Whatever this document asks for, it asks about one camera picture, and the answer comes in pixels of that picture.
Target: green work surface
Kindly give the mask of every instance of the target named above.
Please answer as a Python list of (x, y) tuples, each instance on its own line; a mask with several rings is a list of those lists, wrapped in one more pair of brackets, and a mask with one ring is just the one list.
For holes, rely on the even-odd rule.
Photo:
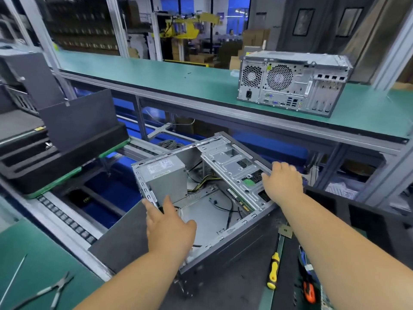
[[(2, 309), (11, 309), (40, 290), (54, 285), (67, 271), (74, 278), (64, 287), (57, 310), (73, 309), (103, 284), (100, 278), (36, 226), (21, 219), (0, 234), (0, 296), (3, 296), (26, 254), (3, 301)], [(22, 309), (49, 309), (55, 292), (56, 290), (48, 292)]]
[(238, 77), (230, 76), (226, 69), (73, 51), (58, 51), (57, 56), (64, 71), (222, 102), (229, 107), (241, 106), (246, 111), (259, 109), (284, 114), (286, 118), (297, 117), (402, 138), (410, 138), (408, 134), (413, 125), (413, 92), (391, 91), (387, 96), (369, 86), (349, 83), (333, 114), (326, 118), (238, 101)]

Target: orange screwdriver handle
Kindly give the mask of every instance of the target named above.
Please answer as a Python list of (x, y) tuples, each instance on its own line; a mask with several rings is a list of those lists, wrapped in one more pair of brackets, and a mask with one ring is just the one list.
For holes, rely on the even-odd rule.
[(304, 296), (309, 303), (316, 303), (316, 292), (314, 291), (314, 286), (311, 283), (304, 282)]

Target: green edge strip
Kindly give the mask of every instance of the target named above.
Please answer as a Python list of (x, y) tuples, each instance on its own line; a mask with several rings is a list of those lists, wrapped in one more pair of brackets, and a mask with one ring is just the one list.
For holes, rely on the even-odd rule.
[[(100, 154), (98, 157), (99, 158), (103, 158), (109, 154), (111, 154), (112, 152), (115, 152), (116, 150), (126, 146), (128, 143), (131, 142), (131, 139), (127, 139), (123, 142), (121, 142), (120, 144), (118, 144), (117, 146), (103, 152), (102, 154)], [(55, 181), (51, 182), (50, 184), (46, 185), (45, 187), (39, 189), (38, 191), (32, 192), (28, 195), (23, 195), (24, 198), (27, 199), (34, 199), (37, 198), (38, 196), (44, 194), (45, 192), (49, 191), (50, 189), (56, 187), (57, 185), (61, 184), (62, 182), (64, 182), (65, 180), (67, 180), (68, 178), (74, 176), (75, 174), (79, 173), (82, 170), (82, 167), (79, 166), (78, 168), (74, 169), (73, 171), (70, 171), (69, 173), (63, 175), (62, 177), (56, 179)]]

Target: pliers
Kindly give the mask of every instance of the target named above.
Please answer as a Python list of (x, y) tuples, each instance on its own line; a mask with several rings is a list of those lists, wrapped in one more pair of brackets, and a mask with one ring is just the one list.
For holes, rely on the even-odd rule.
[(42, 290), (41, 290), (40, 292), (38, 292), (37, 294), (35, 294), (35, 295), (33, 295), (32, 297), (29, 297), (29, 298), (27, 298), (26, 300), (24, 300), (24, 301), (22, 301), (21, 303), (19, 303), (19, 304), (18, 304), (17, 306), (15, 306), (12, 310), (18, 310), (18, 309), (20, 309), (21, 307), (27, 305), (29, 302), (35, 300), (37, 297), (40, 297), (40, 296), (48, 293), (49, 291), (52, 291), (53, 289), (57, 288), (57, 292), (56, 292), (56, 294), (54, 295), (54, 299), (53, 299), (52, 305), (50, 306), (50, 310), (56, 309), (56, 306), (57, 306), (57, 303), (58, 303), (58, 301), (59, 301), (60, 294), (62, 293), (63, 287), (74, 278), (74, 276), (72, 276), (72, 277), (70, 277), (70, 278), (67, 278), (68, 276), (69, 276), (69, 272), (67, 272), (66, 275), (65, 275), (61, 280), (59, 280), (55, 285), (49, 286), (49, 287), (47, 287), (47, 288), (45, 288), (45, 289), (42, 289)]

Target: hand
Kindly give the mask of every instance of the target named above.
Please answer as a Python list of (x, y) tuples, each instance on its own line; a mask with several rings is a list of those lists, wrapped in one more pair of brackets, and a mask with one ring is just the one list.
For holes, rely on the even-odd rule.
[(147, 199), (142, 202), (147, 211), (149, 253), (159, 253), (181, 264), (194, 244), (197, 224), (194, 220), (184, 223), (169, 196), (163, 201), (164, 214)]
[(268, 197), (280, 207), (303, 194), (303, 179), (294, 165), (273, 162), (271, 176), (262, 173), (264, 189)]

